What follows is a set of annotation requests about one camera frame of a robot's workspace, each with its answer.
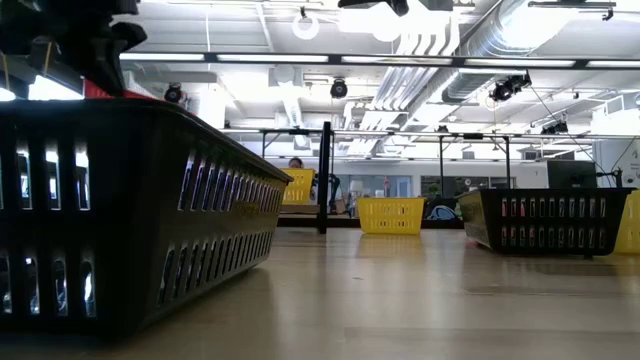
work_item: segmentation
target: metal frame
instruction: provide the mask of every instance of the metal frame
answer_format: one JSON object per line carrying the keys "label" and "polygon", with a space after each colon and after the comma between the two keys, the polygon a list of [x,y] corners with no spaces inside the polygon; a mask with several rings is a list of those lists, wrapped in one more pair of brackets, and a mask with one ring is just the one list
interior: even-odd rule
{"label": "metal frame", "polygon": [[610,58],[518,58],[467,57],[444,55],[374,55],[374,54],[308,54],[308,53],[214,53],[214,52],[129,52],[122,61],[247,64],[247,65],[331,65],[331,66],[398,66],[456,69],[562,70],[562,71],[636,71],[638,59]]}
{"label": "metal frame", "polygon": [[[221,129],[220,131],[225,133],[233,133],[234,129]],[[310,135],[320,134],[320,154],[318,156],[318,205],[320,211],[316,215],[316,227],[320,234],[327,233],[327,197],[329,195],[329,165],[331,165],[331,173],[333,173],[334,163],[334,150],[335,146],[335,131],[331,130],[331,123],[325,122],[322,130],[319,129],[257,129],[257,131],[250,131],[250,133],[259,132],[262,133],[262,158],[265,159],[266,149],[271,145],[281,134],[289,135]],[[267,143],[267,134],[275,133],[276,136],[269,143]]]}

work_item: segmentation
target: white wall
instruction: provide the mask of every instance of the white wall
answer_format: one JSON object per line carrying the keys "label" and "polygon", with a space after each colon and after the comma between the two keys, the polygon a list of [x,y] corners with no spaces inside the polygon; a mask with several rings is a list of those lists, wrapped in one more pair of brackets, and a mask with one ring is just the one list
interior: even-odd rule
{"label": "white wall", "polygon": [[[285,168],[288,159],[269,159],[273,165]],[[318,170],[318,160],[304,159],[306,168]],[[514,163],[511,164],[511,177],[516,179],[516,187],[544,188],[548,186],[546,165],[543,163]],[[400,175],[411,176],[411,186],[414,196],[421,193],[420,176],[439,176],[440,164],[425,161],[344,161],[334,163],[335,175]],[[446,161],[444,176],[469,177],[506,177],[507,169],[504,162],[462,162]]]}

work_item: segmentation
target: black metal pole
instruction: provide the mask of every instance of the black metal pole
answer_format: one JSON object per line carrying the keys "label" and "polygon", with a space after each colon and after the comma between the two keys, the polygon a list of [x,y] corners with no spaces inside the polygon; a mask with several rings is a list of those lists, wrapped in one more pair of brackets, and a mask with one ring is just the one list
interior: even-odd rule
{"label": "black metal pole", "polygon": [[507,189],[511,189],[511,150],[509,149],[509,137],[504,137],[505,154],[507,154]]}
{"label": "black metal pole", "polygon": [[333,163],[336,160],[336,134],[332,131],[331,132],[331,173],[334,174],[333,172]]}
{"label": "black metal pole", "polygon": [[264,159],[264,153],[265,150],[267,149],[267,147],[265,146],[265,143],[267,142],[267,133],[266,132],[262,132],[262,158]]}
{"label": "black metal pole", "polygon": [[320,139],[320,162],[318,176],[318,232],[327,233],[327,196],[329,194],[329,154],[331,152],[331,123],[325,122],[322,126],[322,138]]}
{"label": "black metal pole", "polygon": [[438,137],[440,139],[440,196],[444,197],[444,149],[442,149],[442,140],[444,136]]}

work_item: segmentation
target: pipe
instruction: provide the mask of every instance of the pipe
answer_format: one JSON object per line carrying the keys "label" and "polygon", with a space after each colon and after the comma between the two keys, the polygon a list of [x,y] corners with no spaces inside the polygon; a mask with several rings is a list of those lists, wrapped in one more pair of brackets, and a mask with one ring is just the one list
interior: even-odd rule
{"label": "pipe", "polygon": [[[528,2],[502,1],[455,55],[527,56],[555,36],[575,13],[567,9],[529,8]],[[455,69],[441,69],[432,78],[432,86],[426,89],[424,98],[463,102],[493,77],[493,74],[463,74]],[[439,85],[446,83],[442,94],[436,93]]]}

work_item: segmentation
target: basket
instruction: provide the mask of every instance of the basket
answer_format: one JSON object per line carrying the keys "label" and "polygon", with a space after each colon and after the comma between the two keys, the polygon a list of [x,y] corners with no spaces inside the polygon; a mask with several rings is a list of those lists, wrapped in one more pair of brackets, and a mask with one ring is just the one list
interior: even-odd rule
{"label": "basket", "polygon": [[282,169],[293,181],[287,185],[284,191],[282,203],[284,205],[306,205],[309,203],[309,194],[313,184],[315,170],[313,169]]}
{"label": "basket", "polygon": [[419,234],[422,198],[359,198],[362,231],[370,234]]}
{"label": "basket", "polygon": [[605,256],[631,189],[483,189],[460,196],[467,236],[503,254]]}
{"label": "basket", "polygon": [[181,108],[0,117],[0,330],[127,335],[269,255],[290,178]]}
{"label": "basket", "polygon": [[640,254],[640,190],[627,196],[614,252]]}

